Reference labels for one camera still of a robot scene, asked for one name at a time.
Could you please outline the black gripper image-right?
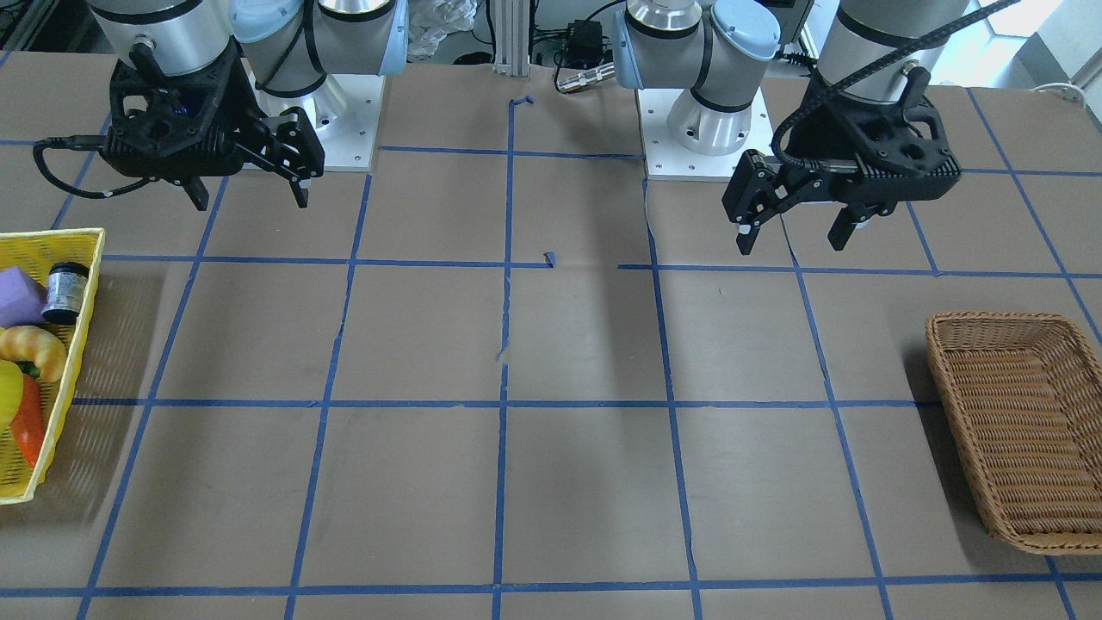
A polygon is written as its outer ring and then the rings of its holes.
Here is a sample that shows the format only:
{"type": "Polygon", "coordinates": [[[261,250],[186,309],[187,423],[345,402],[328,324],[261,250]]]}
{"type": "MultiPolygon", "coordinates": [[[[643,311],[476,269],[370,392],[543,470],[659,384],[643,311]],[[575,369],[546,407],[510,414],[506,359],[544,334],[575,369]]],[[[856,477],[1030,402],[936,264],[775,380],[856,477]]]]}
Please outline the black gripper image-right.
{"type": "Polygon", "coordinates": [[[869,104],[840,91],[795,122],[784,146],[795,164],[755,150],[741,154],[721,197],[736,246],[750,255],[761,224],[802,202],[846,204],[827,233],[843,251],[869,205],[940,199],[962,177],[944,123],[926,98],[930,74],[918,65],[894,101],[869,104]]]}

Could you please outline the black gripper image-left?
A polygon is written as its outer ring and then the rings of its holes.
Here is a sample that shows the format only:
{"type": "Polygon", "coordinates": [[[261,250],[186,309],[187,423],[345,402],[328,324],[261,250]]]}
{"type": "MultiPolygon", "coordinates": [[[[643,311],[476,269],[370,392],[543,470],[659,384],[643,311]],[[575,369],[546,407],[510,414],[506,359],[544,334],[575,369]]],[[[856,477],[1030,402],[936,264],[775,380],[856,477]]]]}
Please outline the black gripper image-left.
{"type": "Polygon", "coordinates": [[[209,192],[201,177],[235,174],[245,164],[288,181],[299,209],[310,180],[323,176],[324,148],[298,106],[268,116],[257,101],[235,40],[208,65],[169,76],[148,40],[136,40],[109,84],[108,164],[128,177],[176,182],[198,213],[209,192]]]}

